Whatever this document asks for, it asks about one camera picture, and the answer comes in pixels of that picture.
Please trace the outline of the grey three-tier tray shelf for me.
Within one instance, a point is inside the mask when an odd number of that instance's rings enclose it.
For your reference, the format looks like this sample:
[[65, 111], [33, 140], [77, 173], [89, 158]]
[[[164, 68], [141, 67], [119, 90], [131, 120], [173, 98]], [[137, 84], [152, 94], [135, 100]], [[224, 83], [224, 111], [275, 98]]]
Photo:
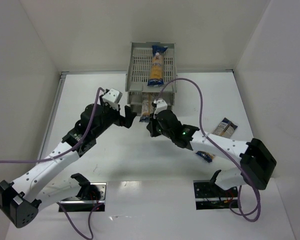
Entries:
[[168, 108], [175, 103], [177, 77], [175, 43], [132, 42], [125, 79], [127, 103], [138, 116], [147, 96], [163, 98]]

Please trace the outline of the base mount plate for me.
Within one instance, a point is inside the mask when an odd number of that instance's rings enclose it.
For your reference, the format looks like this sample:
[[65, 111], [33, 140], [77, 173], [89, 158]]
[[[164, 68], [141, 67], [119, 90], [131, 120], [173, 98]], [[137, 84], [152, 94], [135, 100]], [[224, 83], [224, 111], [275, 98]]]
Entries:
[[106, 207], [106, 182], [93, 182], [93, 190], [87, 193], [83, 198], [71, 196], [65, 198], [59, 203], [68, 213], [90, 212], [96, 208], [95, 212], [104, 212]]
[[238, 188], [223, 190], [216, 185], [210, 185], [208, 180], [193, 182], [195, 206], [197, 210], [223, 210], [238, 208]]

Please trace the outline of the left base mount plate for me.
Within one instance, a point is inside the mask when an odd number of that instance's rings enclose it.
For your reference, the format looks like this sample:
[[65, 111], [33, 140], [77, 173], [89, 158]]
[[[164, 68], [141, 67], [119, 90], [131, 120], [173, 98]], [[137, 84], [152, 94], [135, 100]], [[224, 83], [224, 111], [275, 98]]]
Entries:
[[68, 213], [90, 212], [96, 208], [95, 212], [104, 212], [106, 207], [106, 182], [93, 182], [93, 190], [87, 193], [83, 198], [71, 196], [65, 198], [59, 203]]

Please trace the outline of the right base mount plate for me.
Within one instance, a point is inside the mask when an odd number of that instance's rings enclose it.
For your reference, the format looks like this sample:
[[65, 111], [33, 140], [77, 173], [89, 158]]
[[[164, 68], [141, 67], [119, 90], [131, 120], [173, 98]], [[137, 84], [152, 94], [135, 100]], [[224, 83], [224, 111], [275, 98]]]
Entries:
[[193, 182], [195, 206], [197, 210], [223, 210], [238, 208], [238, 188], [223, 190], [216, 185], [210, 185], [208, 180]]

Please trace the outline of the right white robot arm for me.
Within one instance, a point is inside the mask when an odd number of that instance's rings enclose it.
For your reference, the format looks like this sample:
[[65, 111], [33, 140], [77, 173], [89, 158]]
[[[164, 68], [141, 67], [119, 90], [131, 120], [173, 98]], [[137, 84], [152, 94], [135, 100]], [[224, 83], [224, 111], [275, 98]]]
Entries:
[[146, 128], [151, 137], [164, 136], [181, 149], [202, 151], [230, 160], [235, 167], [216, 171], [209, 181], [222, 190], [242, 185], [265, 190], [277, 165], [261, 140], [238, 141], [202, 133], [196, 126], [182, 124], [171, 110], [152, 113]]

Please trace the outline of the spaghetti bag blue yellow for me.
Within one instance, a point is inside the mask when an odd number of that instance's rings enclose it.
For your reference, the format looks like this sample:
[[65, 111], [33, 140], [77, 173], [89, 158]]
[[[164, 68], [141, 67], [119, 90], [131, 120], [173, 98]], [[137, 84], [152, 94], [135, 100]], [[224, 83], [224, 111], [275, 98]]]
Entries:
[[164, 55], [167, 49], [167, 46], [152, 45], [152, 61], [147, 80], [148, 87], [164, 85]]

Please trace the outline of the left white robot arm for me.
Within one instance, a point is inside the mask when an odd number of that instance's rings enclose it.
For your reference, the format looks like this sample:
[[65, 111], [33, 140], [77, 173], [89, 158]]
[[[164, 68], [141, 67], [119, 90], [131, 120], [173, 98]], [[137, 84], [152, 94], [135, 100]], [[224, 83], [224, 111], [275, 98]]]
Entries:
[[15, 180], [0, 182], [0, 210], [16, 228], [25, 227], [39, 211], [56, 202], [72, 196], [83, 198], [89, 191], [97, 191], [80, 173], [59, 184], [51, 180], [94, 147], [97, 138], [112, 125], [130, 128], [137, 113], [128, 105], [124, 113], [120, 114], [119, 105], [112, 107], [108, 102], [88, 105], [74, 128], [46, 158]]

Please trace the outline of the spaghetti bag white label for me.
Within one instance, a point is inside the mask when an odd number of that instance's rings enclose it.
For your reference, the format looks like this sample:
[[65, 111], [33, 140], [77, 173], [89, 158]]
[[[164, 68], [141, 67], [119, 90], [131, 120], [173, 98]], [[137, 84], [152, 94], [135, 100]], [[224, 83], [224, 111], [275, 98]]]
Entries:
[[234, 132], [237, 130], [237, 128], [238, 126], [233, 121], [224, 117], [223, 120], [214, 129], [212, 134], [230, 139]]

